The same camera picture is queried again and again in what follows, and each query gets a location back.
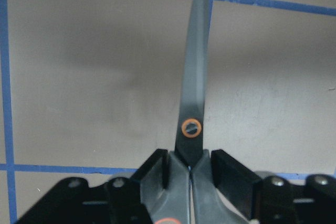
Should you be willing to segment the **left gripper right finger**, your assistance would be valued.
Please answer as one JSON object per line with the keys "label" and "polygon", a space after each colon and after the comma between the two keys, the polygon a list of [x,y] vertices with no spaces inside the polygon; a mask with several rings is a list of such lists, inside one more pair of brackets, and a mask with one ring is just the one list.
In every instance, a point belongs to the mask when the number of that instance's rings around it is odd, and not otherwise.
{"label": "left gripper right finger", "polygon": [[291,184],[277,175],[258,175],[223,150],[211,152],[215,187],[247,220],[296,223]]}

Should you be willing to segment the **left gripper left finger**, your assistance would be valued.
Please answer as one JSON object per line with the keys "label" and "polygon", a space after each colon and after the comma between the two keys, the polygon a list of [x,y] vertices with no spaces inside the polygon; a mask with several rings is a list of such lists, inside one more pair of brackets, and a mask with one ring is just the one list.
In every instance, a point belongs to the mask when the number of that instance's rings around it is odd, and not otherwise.
{"label": "left gripper left finger", "polygon": [[167,184],[167,156],[157,149],[129,178],[105,183],[110,223],[154,223],[153,206]]}

